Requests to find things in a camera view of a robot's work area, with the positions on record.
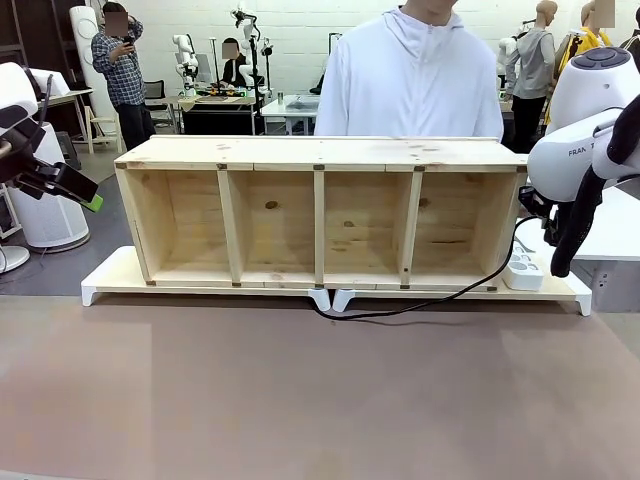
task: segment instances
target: wooden shelf compartment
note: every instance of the wooden shelf compartment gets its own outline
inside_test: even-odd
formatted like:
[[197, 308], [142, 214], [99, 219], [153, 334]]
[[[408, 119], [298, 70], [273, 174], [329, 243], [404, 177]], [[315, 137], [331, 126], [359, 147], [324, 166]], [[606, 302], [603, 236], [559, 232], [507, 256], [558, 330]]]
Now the wooden shelf compartment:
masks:
[[324, 285], [400, 289], [412, 173], [327, 172]]
[[313, 173], [219, 175], [234, 285], [314, 288]]
[[231, 286], [215, 171], [116, 172], [146, 282]]
[[[504, 260], [517, 216], [518, 173], [425, 173], [417, 198], [410, 288], [457, 291]], [[491, 291], [500, 279], [476, 291]]]

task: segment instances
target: power strip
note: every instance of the power strip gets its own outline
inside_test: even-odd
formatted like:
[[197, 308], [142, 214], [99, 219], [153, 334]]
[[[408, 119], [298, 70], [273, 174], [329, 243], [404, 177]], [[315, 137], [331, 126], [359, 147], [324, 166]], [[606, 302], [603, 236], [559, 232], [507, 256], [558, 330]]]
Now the power strip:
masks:
[[542, 288], [544, 272], [519, 242], [513, 242], [513, 254], [503, 280], [511, 290], [537, 292]]

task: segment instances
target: plaid shirt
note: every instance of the plaid shirt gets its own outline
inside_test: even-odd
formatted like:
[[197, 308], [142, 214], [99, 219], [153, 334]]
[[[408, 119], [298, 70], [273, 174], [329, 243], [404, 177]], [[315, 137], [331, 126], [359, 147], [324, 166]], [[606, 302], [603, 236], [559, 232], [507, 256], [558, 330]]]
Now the plaid shirt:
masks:
[[[138, 40], [142, 36], [142, 23], [134, 19], [129, 24], [129, 36]], [[122, 55], [115, 64], [109, 61], [109, 54], [123, 42], [122, 38], [107, 37], [104, 27], [91, 41], [93, 68], [107, 79], [109, 98], [114, 107], [118, 105], [141, 105], [144, 103], [145, 86], [138, 63], [138, 53]]]

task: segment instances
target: white wall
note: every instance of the white wall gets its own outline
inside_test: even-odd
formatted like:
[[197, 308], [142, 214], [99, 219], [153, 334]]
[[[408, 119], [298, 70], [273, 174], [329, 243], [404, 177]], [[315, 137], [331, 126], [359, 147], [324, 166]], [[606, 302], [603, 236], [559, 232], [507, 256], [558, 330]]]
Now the white wall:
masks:
[[[640, 0], [616, 0], [616, 28], [607, 33], [615, 45], [631, 35]], [[465, 25], [494, 50], [500, 38], [515, 33], [523, 20], [535, 17], [538, 0], [459, 0], [455, 10]], [[171, 37], [189, 33], [199, 53], [211, 53], [208, 38], [240, 39], [230, 11], [238, 0], [120, 0], [145, 25], [138, 43], [146, 80], [164, 79], [167, 94], [181, 89], [175, 72], [177, 51]], [[244, 0], [258, 16], [262, 34], [275, 44], [270, 58], [273, 88], [287, 93], [306, 92], [315, 86], [326, 63], [328, 34], [345, 32], [401, 0]], [[558, 45], [569, 28], [579, 27], [580, 9], [586, 0], [558, 0], [560, 10], [552, 25]], [[218, 59], [222, 68], [222, 59]], [[264, 58], [260, 58], [264, 71]]]

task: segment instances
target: white hoodie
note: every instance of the white hoodie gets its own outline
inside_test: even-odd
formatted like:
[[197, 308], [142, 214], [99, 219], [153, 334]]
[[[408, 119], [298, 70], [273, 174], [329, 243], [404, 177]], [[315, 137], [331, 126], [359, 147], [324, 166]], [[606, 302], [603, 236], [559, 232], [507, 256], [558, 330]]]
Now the white hoodie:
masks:
[[316, 135], [496, 137], [496, 56], [463, 28], [399, 9], [344, 35], [331, 54]]

